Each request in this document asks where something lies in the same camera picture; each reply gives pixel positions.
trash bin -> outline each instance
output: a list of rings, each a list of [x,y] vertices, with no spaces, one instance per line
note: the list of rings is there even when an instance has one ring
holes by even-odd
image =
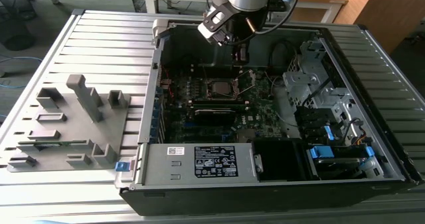
[[[31,20],[38,17],[31,0],[0,0],[0,6],[5,6],[11,14],[22,20]]]
[[[25,20],[35,17],[30,0],[0,0],[0,43],[9,50],[21,51],[34,45]]]

blue cable on floor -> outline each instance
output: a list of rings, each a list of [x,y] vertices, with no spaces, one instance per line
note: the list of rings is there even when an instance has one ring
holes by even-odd
[[[19,88],[25,88],[26,86],[6,86],[6,85],[0,85],[0,87],[11,88],[11,89],[19,89]]]
[[[0,56],[6,57],[5,60],[0,60],[0,63],[5,62],[5,61],[10,61],[13,59],[33,59],[33,60],[38,60],[41,63],[42,63],[42,59],[41,58],[37,58],[37,57],[33,57],[33,56],[17,56],[17,57],[9,57],[9,56],[5,56],[0,54]],[[13,88],[13,89],[19,89],[19,88],[25,88],[26,86],[6,86],[6,85],[0,85],[0,87],[3,88]]]

green circuit board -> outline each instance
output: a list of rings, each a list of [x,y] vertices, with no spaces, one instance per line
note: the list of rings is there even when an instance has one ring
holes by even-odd
[[[212,96],[211,94],[214,89],[211,84],[224,82],[226,79],[182,76],[174,80],[178,89],[175,89],[176,99],[171,104],[172,109],[167,109],[167,116],[171,117],[167,143],[247,142],[250,138],[255,137],[283,136],[271,93],[271,81],[264,76],[264,72],[256,69],[247,69],[240,73],[244,74],[236,81],[234,81],[235,79],[230,81],[230,84],[238,83],[240,94],[235,98],[222,95]],[[212,99],[219,99],[219,103],[222,99],[250,102],[248,109],[239,111],[235,115],[232,124],[219,126],[194,124],[191,102]]]

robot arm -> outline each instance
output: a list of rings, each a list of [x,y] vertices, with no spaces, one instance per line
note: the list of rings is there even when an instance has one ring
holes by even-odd
[[[268,1],[212,0],[208,15],[199,26],[206,39],[219,45],[244,40],[252,34],[248,24],[260,26],[266,20]]]
[[[234,46],[234,59],[240,65],[248,63],[250,40],[256,34],[267,34],[275,30],[287,18],[268,31],[262,30],[270,11],[287,11],[283,0],[212,0],[208,15],[199,25],[199,31],[206,39],[222,45]]]

power supply label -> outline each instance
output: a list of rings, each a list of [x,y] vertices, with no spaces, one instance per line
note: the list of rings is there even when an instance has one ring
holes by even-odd
[[[238,177],[235,146],[195,147],[198,178]]]

